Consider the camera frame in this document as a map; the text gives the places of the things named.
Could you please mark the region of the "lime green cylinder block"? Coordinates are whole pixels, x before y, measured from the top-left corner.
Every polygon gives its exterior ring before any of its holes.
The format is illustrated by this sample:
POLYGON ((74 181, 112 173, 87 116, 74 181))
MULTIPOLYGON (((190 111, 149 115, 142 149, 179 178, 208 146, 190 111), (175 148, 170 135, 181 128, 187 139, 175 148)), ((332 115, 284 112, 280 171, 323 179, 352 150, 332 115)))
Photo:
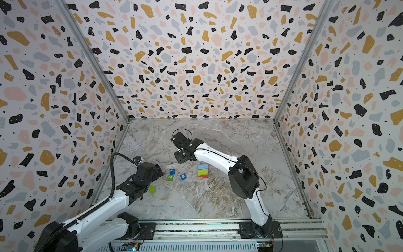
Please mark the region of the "lime green cylinder block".
POLYGON ((155 194, 156 193, 156 188, 154 186, 151 186, 149 188, 150 193, 155 194))

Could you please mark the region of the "light blue rectangular block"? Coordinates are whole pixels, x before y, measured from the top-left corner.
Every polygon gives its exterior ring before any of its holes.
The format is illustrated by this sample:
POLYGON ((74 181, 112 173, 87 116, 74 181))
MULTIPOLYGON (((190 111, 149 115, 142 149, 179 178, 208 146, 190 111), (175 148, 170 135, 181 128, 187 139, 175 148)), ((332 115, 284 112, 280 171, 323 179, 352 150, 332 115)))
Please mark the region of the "light blue rectangular block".
POLYGON ((208 165, 207 164, 199 164, 197 166, 198 170, 205 170, 208 169, 208 165))

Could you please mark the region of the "lime green rectangular block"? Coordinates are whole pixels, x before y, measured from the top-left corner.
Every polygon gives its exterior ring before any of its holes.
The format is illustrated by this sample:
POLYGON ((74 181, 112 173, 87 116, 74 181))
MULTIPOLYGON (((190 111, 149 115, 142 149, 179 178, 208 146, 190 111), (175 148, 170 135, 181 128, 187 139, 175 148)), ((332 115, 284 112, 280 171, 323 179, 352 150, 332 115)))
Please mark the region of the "lime green rectangular block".
POLYGON ((198 170, 198 176, 206 176, 209 174, 208 169, 200 169, 198 170))

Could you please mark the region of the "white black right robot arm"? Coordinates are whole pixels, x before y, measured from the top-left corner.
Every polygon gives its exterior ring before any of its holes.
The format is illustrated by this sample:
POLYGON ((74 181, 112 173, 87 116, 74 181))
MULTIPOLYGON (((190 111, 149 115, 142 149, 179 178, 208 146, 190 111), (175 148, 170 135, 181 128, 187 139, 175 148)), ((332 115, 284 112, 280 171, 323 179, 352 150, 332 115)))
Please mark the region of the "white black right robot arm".
POLYGON ((228 175, 233 192, 244 199, 251 215, 248 222, 240 222, 238 234, 242 239, 282 238, 280 223, 267 212, 261 197, 263 181, 250 159, 230 156, 213 149, 200 139, 189 139, 181 132, 173 133, 171 141, 177 147, 174 153, 179 164, 186 161, 205 162, 228 175))

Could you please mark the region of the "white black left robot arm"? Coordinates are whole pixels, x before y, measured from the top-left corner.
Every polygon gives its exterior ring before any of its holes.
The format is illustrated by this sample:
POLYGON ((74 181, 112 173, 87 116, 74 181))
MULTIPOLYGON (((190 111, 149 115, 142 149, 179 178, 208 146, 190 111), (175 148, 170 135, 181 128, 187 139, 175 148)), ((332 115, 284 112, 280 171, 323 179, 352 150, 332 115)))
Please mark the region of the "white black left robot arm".
POLYGON ((37 252, 95 251, 115 239, 145 236, 139 219, 123 209, 142 199, 152 182, 163 176, 159 165, 141 162, 136 173, 118 185, 113 196, 63 223, 52 222, 41 233, 37 252))

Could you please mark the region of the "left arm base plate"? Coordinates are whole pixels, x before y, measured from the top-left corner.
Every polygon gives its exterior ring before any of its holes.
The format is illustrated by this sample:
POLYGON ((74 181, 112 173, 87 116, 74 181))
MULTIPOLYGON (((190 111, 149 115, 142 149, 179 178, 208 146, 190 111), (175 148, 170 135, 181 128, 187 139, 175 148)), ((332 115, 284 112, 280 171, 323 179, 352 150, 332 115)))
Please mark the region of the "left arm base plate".
POLYGON ((140 222, 137 227, 129 226, 128 231, 122 237, 115 239, 123 241, 153 240, 156 230, 155 222, 140 222))

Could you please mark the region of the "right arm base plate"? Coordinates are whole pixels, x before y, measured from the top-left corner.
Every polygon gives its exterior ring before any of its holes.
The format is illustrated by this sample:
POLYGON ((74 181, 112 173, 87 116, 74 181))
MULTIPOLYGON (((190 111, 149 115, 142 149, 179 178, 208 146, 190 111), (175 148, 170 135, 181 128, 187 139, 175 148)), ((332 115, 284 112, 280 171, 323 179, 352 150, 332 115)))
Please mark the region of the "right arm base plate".
POLYGON ((259 226, 252 221, 240 222, 238 234, 242 239, 283 238, 280 223, 271 219, 269 219, 263 226, 259 226))

